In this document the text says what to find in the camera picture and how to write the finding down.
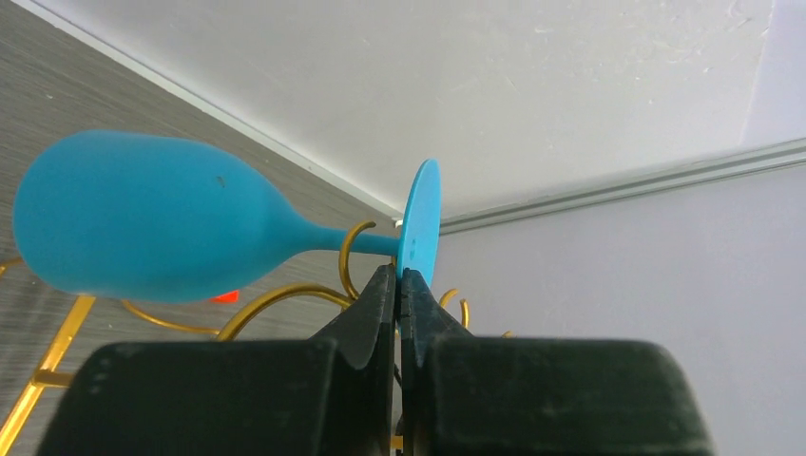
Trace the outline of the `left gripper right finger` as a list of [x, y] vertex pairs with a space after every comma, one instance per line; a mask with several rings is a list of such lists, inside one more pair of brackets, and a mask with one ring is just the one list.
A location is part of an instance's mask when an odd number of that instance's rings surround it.
[[641, 340], [476, 336], [399, 281], [406, 455], [711, 455], [671, 353]]

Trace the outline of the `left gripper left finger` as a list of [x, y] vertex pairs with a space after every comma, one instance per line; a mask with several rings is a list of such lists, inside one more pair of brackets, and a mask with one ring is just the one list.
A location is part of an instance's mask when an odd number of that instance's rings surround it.
[[128, 342], [75, 374], [41, 455], [387, 455], [396, 278], [304, 340]]

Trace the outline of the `blue back wine glass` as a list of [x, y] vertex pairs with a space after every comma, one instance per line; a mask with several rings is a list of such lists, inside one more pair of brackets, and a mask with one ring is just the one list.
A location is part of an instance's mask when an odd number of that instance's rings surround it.
[[347, 238], [216, 146], [100, 129], [32, 162], [12, 232], [26, 265], [56, 290], [162, 303], [225, 295]]

